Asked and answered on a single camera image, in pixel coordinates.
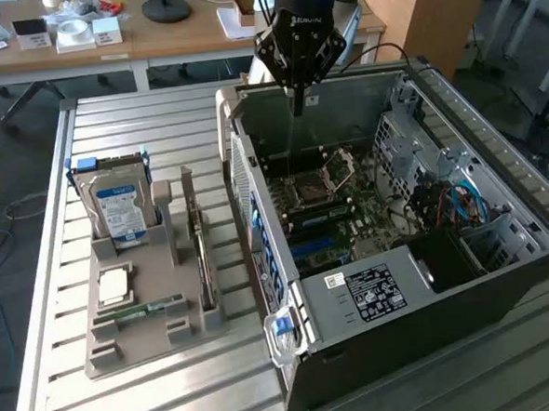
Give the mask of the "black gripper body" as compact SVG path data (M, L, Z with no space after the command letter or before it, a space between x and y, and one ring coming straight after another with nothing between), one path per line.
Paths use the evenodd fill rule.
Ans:
M291 47L294 86L297 85L295 41L309 32L329 33L336 29L332 13L335 0L275 0L272 28Z

